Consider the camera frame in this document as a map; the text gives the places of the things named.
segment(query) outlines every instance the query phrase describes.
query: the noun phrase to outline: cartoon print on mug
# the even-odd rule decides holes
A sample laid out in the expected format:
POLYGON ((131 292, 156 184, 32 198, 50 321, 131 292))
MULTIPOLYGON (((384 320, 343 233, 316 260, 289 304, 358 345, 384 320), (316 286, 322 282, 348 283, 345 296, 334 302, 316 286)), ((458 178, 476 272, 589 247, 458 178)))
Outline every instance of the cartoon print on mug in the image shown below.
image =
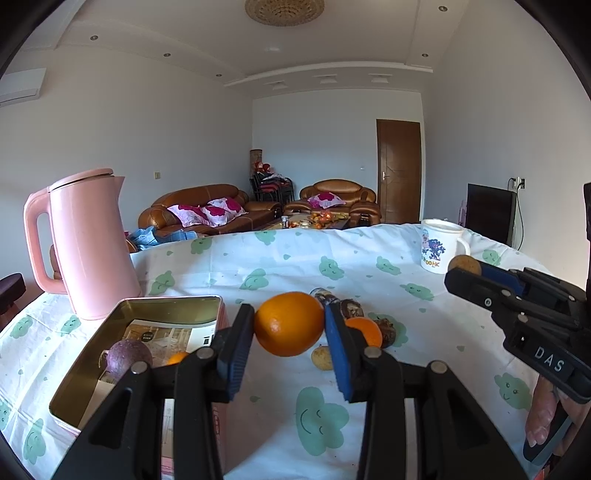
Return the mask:
POLYGON ((423 255, 429 254, 429 260, 441 261, 441 254, 445 253, 445 247, 436 238, 429 238, 427 229, 423 230, 423 255))

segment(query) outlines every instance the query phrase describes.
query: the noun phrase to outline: kettle handle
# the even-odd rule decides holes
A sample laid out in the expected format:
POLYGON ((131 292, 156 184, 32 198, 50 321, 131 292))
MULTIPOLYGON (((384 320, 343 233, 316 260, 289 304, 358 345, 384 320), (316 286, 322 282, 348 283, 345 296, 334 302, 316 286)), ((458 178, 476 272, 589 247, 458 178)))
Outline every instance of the kettle handle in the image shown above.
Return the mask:
POLYGON ((48 293, 65 294, 66 285, 62 280, 49 278, 43 264, 43 254, 41 253, 41 243, 39 242, 39 230, 37 229, 37 219, 42 213, 49 212, 49 193, 47 190, 40 190, 37 193, 29 195, 25 203, 24 220, 25 236, 27 237, 27 248, 31 257, 31 266, 37 284, 48 293))

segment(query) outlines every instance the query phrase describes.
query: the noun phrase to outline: pink bottle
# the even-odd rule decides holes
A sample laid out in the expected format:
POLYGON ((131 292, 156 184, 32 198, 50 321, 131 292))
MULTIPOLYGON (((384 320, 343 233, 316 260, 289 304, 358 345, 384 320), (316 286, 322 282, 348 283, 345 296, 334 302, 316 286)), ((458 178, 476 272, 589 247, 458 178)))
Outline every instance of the pink bottle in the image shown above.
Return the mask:
POLYGON ((25 234, 35 280, 49 293, 67 293, 85 320, 104 319, 140 286, 125 243, 119 193, 125 177, 110 168, 89 170, 33 193, 25 204, 25 234), (49 214, 62 280, 47 276, 37 219, 49 214))

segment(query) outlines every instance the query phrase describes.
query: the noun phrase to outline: orange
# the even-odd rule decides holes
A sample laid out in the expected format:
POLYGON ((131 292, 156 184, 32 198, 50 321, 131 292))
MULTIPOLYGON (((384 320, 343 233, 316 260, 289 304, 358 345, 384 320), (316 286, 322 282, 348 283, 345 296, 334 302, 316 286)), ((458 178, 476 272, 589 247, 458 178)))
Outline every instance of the orange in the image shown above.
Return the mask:
POLYGON ((189 352, 177 352, 174 355, 171 355, 170 358, 168 359, 168 362, 166 362, 167 365, 174 365, 174 364, 179 364, 180 362, 182 362, 184 360, 184 358, 189 354, 189 352))
POLYGON ((324 309, 300 291, 270 298, 257 310, 255 334, 261 346, 277 356, 296 356, 313 346, 324 330, 324 309))
POLYGON ((378 324, 372 319, 353 317, 352 319, 346 319, 345 325, 347 327, 361 330, 368 346, 382 346, 382 331, 379 329, 378 324))

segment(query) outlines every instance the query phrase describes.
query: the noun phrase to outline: small orange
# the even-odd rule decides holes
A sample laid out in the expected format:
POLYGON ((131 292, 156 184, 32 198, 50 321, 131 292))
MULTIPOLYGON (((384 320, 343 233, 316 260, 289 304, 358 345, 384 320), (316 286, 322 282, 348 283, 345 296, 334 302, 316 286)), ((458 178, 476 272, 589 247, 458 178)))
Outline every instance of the small orange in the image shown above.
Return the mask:
POLYGON ((345 325, 347 327, 361 330, 368 346, 382 346, 382 331, 379 329, 378 324, 372 319, 353 317, 352 319, 346 319, 345 325))
POLYGON ((189 352, 177 352, 174 355, 171 355, 170 358, 168 359, 168 362, 166 362, 167 365, 174 365, 174 364, 179 364, 180 362, 182 362, 184 360, 184 358, 189 354, 189 352))

